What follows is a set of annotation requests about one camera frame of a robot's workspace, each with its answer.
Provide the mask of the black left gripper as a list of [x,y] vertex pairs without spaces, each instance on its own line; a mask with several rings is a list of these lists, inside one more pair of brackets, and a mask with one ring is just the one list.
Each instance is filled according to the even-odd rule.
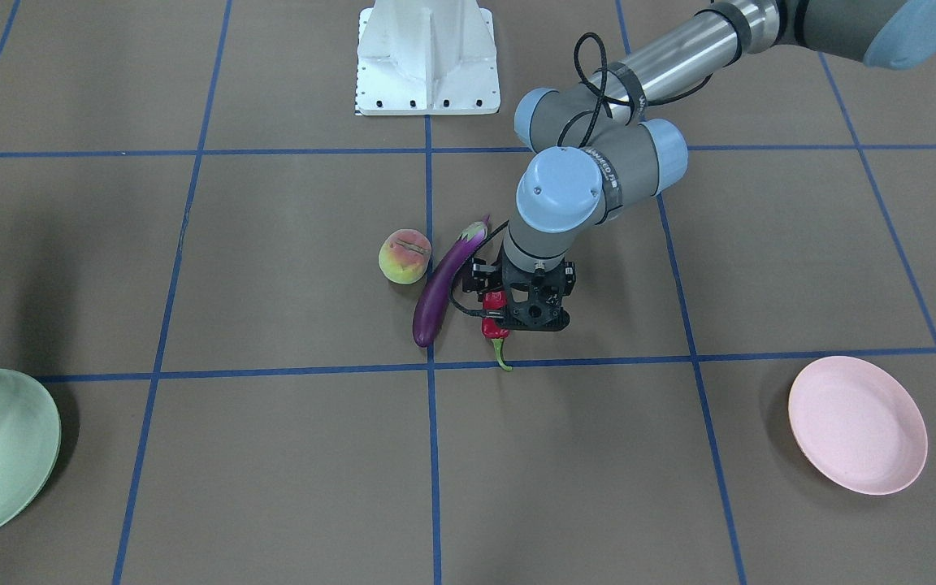
[[570,315],[562,307],[576,283],[574,262],[560,262],[552,271],[520,270],[502,262],[501,289],[506,304],[501,325],[516,331],[561,331],[570,325]]

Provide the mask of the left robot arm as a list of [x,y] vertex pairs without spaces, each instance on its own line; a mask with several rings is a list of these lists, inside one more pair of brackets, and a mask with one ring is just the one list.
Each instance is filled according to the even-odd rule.
[[574,88],[538,88],[519,102],[515,132],[534,152],[505,227],[484,315],[506,329],[560,331],[576,271],[566,255],[584,230],[661,195],[687,171],[688,149],[647,108],[691,96],[744,56],[791,45],[879,69],[906,70],[936,53],[936,1],[713,1],[617,62],[601,53]]

